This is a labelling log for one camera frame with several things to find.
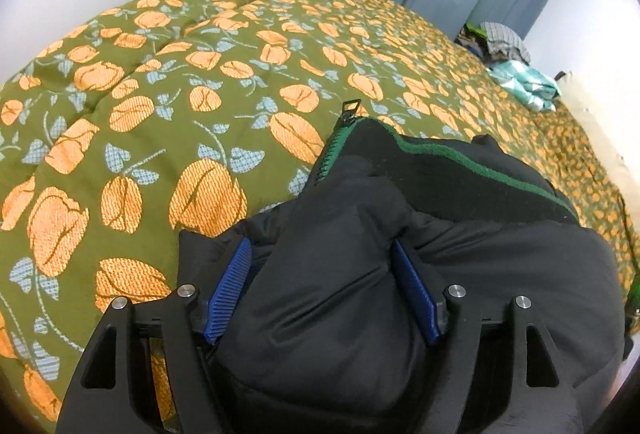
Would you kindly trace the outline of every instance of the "gray plaid cloth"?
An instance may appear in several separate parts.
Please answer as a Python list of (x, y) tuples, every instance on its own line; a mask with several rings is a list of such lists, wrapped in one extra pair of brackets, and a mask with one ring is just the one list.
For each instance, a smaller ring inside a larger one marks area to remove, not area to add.
[(486, 32), (486, 46), (491, 56), (501, 53), (505, 59), (531, 63), (531, 55), (515, 31), (498, 22), (482, 22), (480, 28)]

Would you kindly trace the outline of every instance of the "bedding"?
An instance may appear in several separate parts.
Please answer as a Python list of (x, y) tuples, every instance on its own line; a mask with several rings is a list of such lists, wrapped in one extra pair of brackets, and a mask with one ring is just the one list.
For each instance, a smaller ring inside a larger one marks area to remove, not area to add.
[(487, 71), (507, 92), (533, 112), (555, 111), (553, 100), (560, 95), (553, 78), (517, 60), (494, 64)]
[[(297, 195), (354, 98), (409, 136), (493, 136), (609, 241), (629, 291), (638, 238), (579, 124), (562, 104), (532, 115), (413, 12), (136, 0), (54, 42), (0, 92), (0, 369), (47, 431), (111, 299), (175, 287), (180, 229), (213, 237)], [(170, 418), (160, 356), (154, 376)]]

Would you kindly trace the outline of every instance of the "teal cloth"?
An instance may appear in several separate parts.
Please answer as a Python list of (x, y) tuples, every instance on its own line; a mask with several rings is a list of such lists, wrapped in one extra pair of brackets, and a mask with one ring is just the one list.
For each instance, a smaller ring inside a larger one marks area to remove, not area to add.
[(555, 111), (553, 99), (560, 96), (556, 80), (517, 60), (508, 60), (487, 69), (504, 90), (533, 112)]

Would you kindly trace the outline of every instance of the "dark clothing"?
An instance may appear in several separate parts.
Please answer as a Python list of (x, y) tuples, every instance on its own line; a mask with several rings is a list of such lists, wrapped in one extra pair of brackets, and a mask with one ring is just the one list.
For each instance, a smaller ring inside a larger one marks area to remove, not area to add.
[[(526, 295), (588, 428), (624, 347), (608, 244), (491, 138), (407, 139), (372, 120), (352, 127), (337, 159), (323, 155), (296, 200), (215, 239), (180, 234), (180, 284), (220, 258), (231, 236), (253, 246), (244, 294), (210, 367), (236, 430), (293, 432), (298, 419), (305, 434), (352, 432), (335, 429), (339, 418), (354, 432), (404, 432), (438, 350), (425, 345), (390, 271), (397, 237), (483, 310)], [(275, 407), (288, 411), (287, 424)], [(310, 417), (316, 430), (303, 428)]]

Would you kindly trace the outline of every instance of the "bed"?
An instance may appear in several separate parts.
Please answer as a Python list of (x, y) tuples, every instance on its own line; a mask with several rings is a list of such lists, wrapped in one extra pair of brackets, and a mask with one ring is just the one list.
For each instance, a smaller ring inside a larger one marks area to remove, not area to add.
[[(118, 295), (167, 295), (182, 228), (215, 236), (295, 197), (344, 100), (411, 136), (491, 134), (616, 255), (639, 246), (570, 112), (533, 114), (389, 0), (135, 0), (44, 49), (0, 92), (0, 369), (53, 432)], [(161, 356), (163, 418), (172, 403)]]

